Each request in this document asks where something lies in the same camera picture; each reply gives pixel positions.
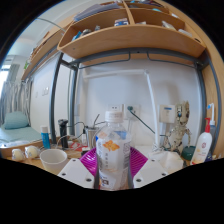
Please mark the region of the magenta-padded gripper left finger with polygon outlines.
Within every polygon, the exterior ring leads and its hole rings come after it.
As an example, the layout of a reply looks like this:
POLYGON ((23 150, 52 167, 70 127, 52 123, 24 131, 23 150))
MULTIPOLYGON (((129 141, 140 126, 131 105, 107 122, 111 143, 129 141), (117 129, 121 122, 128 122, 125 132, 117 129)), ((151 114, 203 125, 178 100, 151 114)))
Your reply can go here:
POLYGON ((93 148, 80 159, 72 158, 58 176, 81 187, 95 189, 97 172, 96 149, 93 148))

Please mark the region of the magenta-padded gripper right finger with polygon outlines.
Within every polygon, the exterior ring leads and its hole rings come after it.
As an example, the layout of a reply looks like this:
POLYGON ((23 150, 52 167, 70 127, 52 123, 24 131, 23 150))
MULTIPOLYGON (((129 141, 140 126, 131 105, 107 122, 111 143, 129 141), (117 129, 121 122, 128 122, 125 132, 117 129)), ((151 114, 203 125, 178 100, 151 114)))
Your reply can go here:
POLYGON ((128 171, 130 189, 141 188, 167 175, 156 159, 147 158, 137 149, 131 148, 128 171))

